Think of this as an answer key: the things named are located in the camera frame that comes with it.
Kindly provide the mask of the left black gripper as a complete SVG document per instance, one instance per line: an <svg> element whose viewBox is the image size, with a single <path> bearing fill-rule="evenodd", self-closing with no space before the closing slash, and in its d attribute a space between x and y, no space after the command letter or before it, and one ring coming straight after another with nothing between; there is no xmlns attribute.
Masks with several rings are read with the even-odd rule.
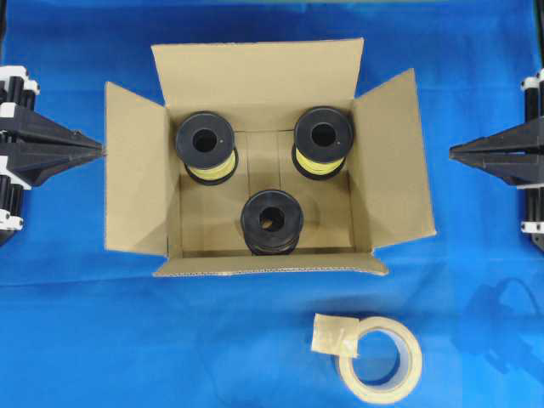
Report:
<svg viewBox="0 0 544 408"><path fill-rule="evenodd" d="M36 113L39 94L23 65L1 66L1 246L23 229L25 190L105 155L102 144Z"/></svg>

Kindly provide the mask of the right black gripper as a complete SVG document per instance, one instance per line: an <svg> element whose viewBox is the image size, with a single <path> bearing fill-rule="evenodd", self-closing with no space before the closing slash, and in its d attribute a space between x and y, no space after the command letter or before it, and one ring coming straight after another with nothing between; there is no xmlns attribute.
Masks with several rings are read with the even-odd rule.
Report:
<svg viewBox="0 0 544 408"><path fill-rule="evenodd" d="M543 69L526 77L524 121L518 126L450 148L450 159L477 168L506 184L522 186L525 217L521 230L543 250ZM493 154L493 153L527 153Z"/></svg>

